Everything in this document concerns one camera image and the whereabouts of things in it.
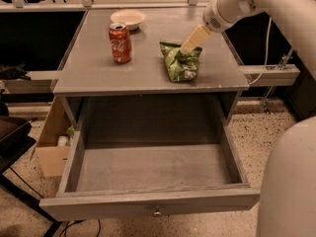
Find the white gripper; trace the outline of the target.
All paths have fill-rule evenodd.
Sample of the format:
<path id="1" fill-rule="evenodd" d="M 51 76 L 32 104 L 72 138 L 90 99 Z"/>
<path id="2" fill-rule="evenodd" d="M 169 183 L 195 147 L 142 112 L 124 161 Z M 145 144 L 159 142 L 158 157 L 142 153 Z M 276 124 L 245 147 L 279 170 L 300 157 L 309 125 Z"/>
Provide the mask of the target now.
<path id="1" fill-rule="evenodd" d="M 259 13 L 260 10 L 247 0 L 211 0 L 203 12 L 204 25 L 194 28 L 182 43 L 180 52 L 189 54 L 209 39 L 211 31 L 222 33 L 238 21 Z"/>

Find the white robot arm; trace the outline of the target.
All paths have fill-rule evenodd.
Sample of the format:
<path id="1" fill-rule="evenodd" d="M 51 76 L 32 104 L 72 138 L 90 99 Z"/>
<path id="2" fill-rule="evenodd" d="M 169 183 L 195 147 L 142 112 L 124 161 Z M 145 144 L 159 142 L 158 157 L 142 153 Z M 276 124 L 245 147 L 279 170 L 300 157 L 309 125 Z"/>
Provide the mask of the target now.
<path id="1" fill-rule="evenodd" d="M 204 24 L 181 46 L 189 53 L 212 32 L 265 11 L 311 73 L 316 70 L 315 0 L 211 0 Z M 289 128 L 270 153 L 261 185 L 256 237 L 316 237 L 316 118 Z"/>

